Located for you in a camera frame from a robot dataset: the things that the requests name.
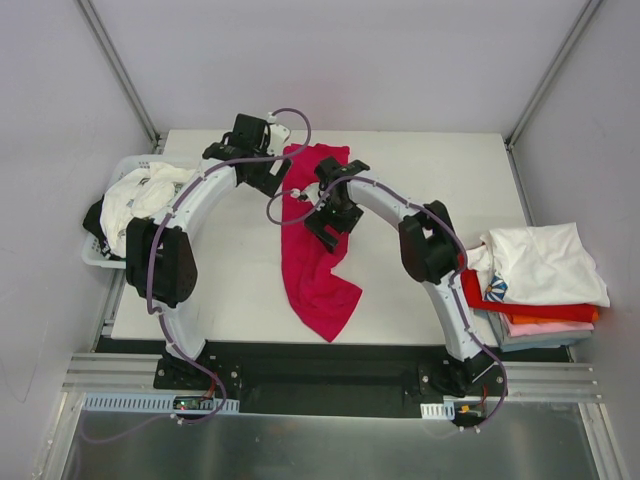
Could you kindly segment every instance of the plastic basket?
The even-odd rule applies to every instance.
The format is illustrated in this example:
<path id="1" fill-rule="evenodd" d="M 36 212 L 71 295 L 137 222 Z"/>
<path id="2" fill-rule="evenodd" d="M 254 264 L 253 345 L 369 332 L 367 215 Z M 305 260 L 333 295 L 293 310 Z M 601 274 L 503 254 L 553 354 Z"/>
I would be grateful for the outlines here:
<path id="1" fill-rule="evenodd" d="M 151 162 L 165 162 L 174 167 L 197 168 L 199 160 L 187 157 L 171 157 L 165 155 L 135 155 L 120 160 L 116 169 L 109 179 L 107 190 L 125 175 L 133 172 L 136 168 L 149 168 Z M 108 260 L 100 251 L 100 242 L 96 237 L 87 234 L 82 247 L 82 261 L 87 265 L 96 265 L 103 268 L 125 268 L 124 260 Z"/>

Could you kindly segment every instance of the white wall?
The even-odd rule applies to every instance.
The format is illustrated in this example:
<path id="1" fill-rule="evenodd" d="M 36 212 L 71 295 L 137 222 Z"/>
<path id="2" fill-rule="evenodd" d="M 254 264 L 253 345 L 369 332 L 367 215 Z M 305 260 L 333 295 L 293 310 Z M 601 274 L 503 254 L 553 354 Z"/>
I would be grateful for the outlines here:
<path id="1" fill-rule="evenodd" d="M 31 478 L 104 297 L 106 272 L 80 260 L 85 210 L 148 144 L 72 0 L 0 2 L 0 65 L 0 478 L 14 480 Z"/>
<path id="2" fill-rule="evenodd" d="M 162 131 L 296 106 L 320 130 L 507 134 L 585 0 L 95 0 Z"/>
<path id="3" fill-rule="evenodd" d="M 640 478 L 640 2 L 609 0 L 516 145 L 537 224 L 577 221 L 609 286 L 592 360 Z"/>

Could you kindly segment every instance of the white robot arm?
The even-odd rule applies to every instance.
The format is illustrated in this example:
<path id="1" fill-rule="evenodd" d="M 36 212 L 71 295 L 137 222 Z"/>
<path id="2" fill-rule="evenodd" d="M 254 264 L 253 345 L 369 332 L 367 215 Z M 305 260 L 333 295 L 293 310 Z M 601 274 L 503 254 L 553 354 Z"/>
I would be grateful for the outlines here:
<path id="1" fill-rule="evenodd" d="M 266 143 L 263 138 L 265 125 L 270 130 L 270 141 Z M 205 172 L 233 159 L 250 158 L 251 155 L 265 152 L 269 155 L 280 154 L 288 137 L 289 130 L 281 125 L 269 125 L 253 117 L 238 116 L 234 131 L 226 134 L 223 142 L 214 143 L 205 151 L 201 172 L 185 185 L 183 191 L 187 191 L 188 195 L 174 200 L 169 207 L 171 216 L 161 212 L 148 220 L 134 219 L 129 225 L 127 281 L 143 297 L 147 296 L 148 275 L 151 275 L 149 256 L 152 239 L 158 227 L 163 228 L 155 256 L 155 271 L 151 275 L 152 298 L 153 305 L 164 312 L 168 338 L 173 339 L 173 343 L 167 345 L 167 350 L 174 356 L 180 358 L 174 344 L 193 360 L 205 345 L 204 335 L 198 328 L 197 301 L 191 297 L 197 269 L 189 238 L 195 237 L 209 211 L 240 183 L 248 183 L 274 197 L 290 161 L 285 160 L 276 175 L 269 173 L 273 162 L 218 167 L 209 175 Z M 330 251 L 337 244 L 337 239 L 326 227 L 339 233 L 350 232 L 363 214 L 358 205 L 367 207 L 394 227 L 399 232 L 405 269 L 414 280 L 422 283 L 436 309 L 447 352 L 451 362 L 457 365 L 457 375 L 462 379 L 457 383 L 471 383 L 493 362 L 478 355 L 482 351 L 481 346 L 472 339 L 472 335 L 477 338 L 473 316 L 462 292 L 459 276 L 455 275 L 459 252 L 446 231 L 431 221 L 433 216 L 437 216 L 451 227 L 446 208 L 440 202 L 425 205 L 425 208 L 402 203 L 398 200 L 399 196 L 396 195 L 396 198 L 388 193 L 388 187 L 381 188 L 382 185 L 368 170 L 369 167 L 358 160 L 347 166 L 338 164 L 331 157 L 320 162 L 316 168 L 320 181 L 315 189 L 318 198 L 305 196 L 315 204 L 304 220 L 305 226 Z"/>

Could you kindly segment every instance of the folded red shirt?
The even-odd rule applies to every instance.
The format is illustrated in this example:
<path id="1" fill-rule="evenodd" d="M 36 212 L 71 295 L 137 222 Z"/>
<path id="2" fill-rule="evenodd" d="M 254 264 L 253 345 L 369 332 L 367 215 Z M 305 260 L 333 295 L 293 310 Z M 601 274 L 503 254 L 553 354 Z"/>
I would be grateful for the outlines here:
<path id="1" fill-rule="evenodd" d="M 285 149 L 296 150 L 299 145 Z M 321 160 L 334 157 L 341 165 L 349 162 L 349 147 L 317 144 L 307 147 L 293 159 L 293 166 L 282 184 L 283 190 L 317 182 L 314 169 Z M 285 196 L 282 219 L 292 220 L 307 213 L 311 203 Z M 358 305 L 362 290 L 331 273 L 347 254 L 349 235 L 338 236 L 334 253 L 307 230 L 303 222 L 282 227 L 282 278 L 291 308 L 300 320 L 328 342 L 332 342 L 349 321 Z"/>
<path id="2" fill-rule="evenodd" d="M 461 276 L 462 289 L 471 308 L 502 312 L 511 315 L 556 318 L 573 322 L 593 323 L 598 319 L 598 309 L 594 305 L 515 305 L 509 303 L 486 302 L 482 298 L 478 275 L 475 270 L 465 270 Z"/>

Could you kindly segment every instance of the black motor joint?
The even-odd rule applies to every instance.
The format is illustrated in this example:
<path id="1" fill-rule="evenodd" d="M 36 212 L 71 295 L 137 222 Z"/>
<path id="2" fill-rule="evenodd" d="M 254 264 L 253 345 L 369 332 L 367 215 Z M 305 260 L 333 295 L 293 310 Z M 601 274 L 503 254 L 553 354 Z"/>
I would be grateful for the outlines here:
<path id="1" fill-rule="evenodd" d="M 445 205 L 436 200 L 424 208 L 441 219 L 451 230 L 453 224 Z M 431 235 L 425 237 L 424 230 Z M 442 278 L 458 266 L 458 249 L 450 235 L 425 212 L 407 215 L 398 224 L 402 265 L 416 282 L 439 285 Z"/>
<path id="2" fill-rule="evenodd" d="M 207 147 L 202 153 L 202 158 L 229 161 L 269 157 L 272 156 L 268 154 L 270 142 L 271 128 L 266 120 L 240 113 L 236 117 L 233 130 L 225 133 L 221 142 L 212 143 Z M 236 164 L 234 168 L 238 185 L 244 182 L 273 198 L 292 165 L 290 159 L 285 159 L 277 173 L 272 174 L 271 168 L 274 163 L 275 161 L 263 161 Z"/>
<path id="3" fill-rule="evenodd" d="M 320 191 L 324 192 L 333 182 L 342 177 L 351 177 L 369 170 L 369 166 L 360 160 L 354 160 L 347 165 L 340 165 L 333 157 L 322 160 L 314 173 L 320 182 Z M 324 205 L 308 216 L 305 227 L 310 230 L 333 253 L 338 246 L 335 234 L 351 233 L 364 212 L 349 198 L 347 181 L 338 183 L 331 189 Z"/>

